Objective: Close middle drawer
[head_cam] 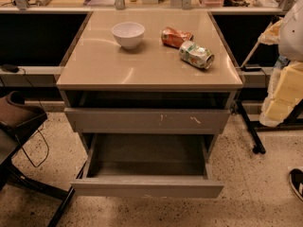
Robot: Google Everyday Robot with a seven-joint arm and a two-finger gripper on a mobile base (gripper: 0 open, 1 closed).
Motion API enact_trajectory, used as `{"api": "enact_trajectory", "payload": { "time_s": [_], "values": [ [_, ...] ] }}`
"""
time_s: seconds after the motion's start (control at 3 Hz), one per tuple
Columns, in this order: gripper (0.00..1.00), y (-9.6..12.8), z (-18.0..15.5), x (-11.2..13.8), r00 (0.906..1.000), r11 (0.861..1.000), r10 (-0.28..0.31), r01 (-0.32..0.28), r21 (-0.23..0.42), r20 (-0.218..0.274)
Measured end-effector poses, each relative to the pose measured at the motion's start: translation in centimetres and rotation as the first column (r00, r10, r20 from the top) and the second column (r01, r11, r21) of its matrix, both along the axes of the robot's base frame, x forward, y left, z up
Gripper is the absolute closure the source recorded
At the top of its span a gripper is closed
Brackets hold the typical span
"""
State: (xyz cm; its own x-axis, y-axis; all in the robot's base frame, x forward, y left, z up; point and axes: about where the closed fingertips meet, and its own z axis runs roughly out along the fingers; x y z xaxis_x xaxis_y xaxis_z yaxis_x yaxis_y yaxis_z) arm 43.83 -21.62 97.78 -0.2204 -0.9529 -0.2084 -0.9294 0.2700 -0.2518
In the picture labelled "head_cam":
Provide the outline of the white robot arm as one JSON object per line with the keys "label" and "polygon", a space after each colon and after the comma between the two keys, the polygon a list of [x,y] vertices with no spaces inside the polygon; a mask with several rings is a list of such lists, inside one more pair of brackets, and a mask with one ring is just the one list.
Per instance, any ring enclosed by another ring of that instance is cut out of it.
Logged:
{"label": "white robot arm", "polygon": [[259,37],[262,44],[277,44],[281,59],[276,61],[264,99],[259,122],[276,127],[303,99],[303,0],[298,0],[283,19]]}

